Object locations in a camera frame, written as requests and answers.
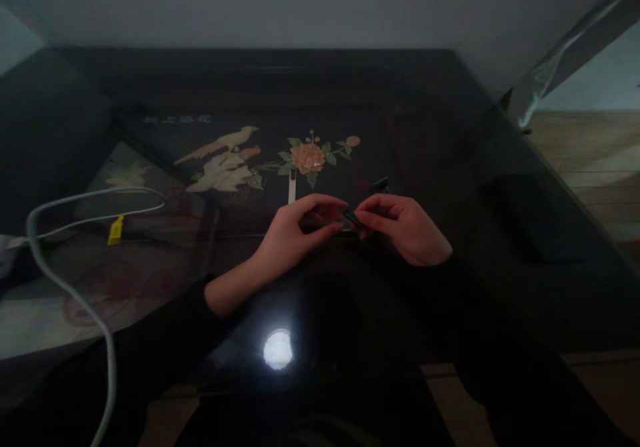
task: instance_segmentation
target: orange flower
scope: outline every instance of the orange flower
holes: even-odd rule
[[[315,143],[302,143],[291,148],[291,160],[302,175],[310,171],[321,171],[325,164],[325,154]]]
[[[360,145],[360,137],[356,137],[355,135],[347,137],[347,145],[349,147],[357,147],[358,145]]]

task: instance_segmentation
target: black sleeve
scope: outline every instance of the black sleeve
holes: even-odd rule
[[[209,310],[204,287],[191,286],[142,320],[114,335],[117,400],[103,445],[137,445],[147,403],[158,398],[225,336],[234,316]],[[20,406],[0,419],[4,445],[90,445],[107,399],[105,341],[55,367]]]
[[[635,445],[557,354],[537,345],[453,258],[407,268],[412,305],[468,393],[487,409],[501,446]]]

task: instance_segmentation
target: forearm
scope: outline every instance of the forearm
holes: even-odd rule
[[[252,259],[243,262],[205,287],[205,301],[218,317],[229,316],[267,282],[253,262]]]

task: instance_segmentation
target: white plug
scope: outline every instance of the white plug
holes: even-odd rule
[[[11,273],[15,256],[26,243],[27,239],[24,237],[0,235],[0,280]]]

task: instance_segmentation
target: hand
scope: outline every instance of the hand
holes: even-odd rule
[[[358,205],[355,214],[368,228],[388,236],[413,266],[436,266],[453,253],[447,238],[412,198],[376,193]]]
[[[205,286],[205,302],[224,318],[265,284],[295,267],[305,255],[324,244],[342,228],[337,209],[347,206],[335,197],[312,193],[286,205],[275,214],[267,235],[249,260]],[[304,216],[316,224],[329,224],[305,235],[299,226]]]
[[[280,207],[249,263],[265,283],[278,278],[295,267],[311,250],[340,232],[342,224],[332,222],[340,220],[337,209],[344,207],[347,207],[347,202],[320,193],[312,193]],[[299,222],[305,216],[329,225],[304,234]]]

